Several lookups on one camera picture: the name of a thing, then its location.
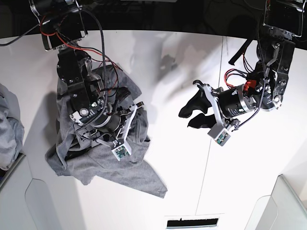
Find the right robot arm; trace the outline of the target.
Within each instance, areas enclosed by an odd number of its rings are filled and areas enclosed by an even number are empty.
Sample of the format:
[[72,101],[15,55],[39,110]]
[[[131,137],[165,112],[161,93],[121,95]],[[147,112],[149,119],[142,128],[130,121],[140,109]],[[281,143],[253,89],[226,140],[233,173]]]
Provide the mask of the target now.
[[46,50],[57,49],[57,148],[83,150],[105,145],[131,146],[137,137],[149,143],[142,124],[142,103],[134,104],[141,90],[105,53],[96,50],[101,67],[92,67],[91,48],[78,41],[87,35],[80,0],[32,0]]

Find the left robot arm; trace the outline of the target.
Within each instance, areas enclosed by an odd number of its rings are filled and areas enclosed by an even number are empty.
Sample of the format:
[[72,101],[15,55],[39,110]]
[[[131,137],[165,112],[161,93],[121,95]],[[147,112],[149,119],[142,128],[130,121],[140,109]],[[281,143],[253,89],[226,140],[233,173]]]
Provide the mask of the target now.
[[255,68],[247,66],[245,71],[230,69],[224,75],[224,81],[237,75],[245,83],[234,86],[226,83],[228,89],[213,89],[208,84],[195,80],[198,92],[188,102],[187,117],[194,110],[201,113],[188,123],[192,128],[229,130],[239,129],[243,124],[238,116],[257,112],[262,109],[278,109],[288,83],[288,73],[293,59],[294,37],[303,33],[305,0],[268,0],[262,21],[256,30],[257,57]]

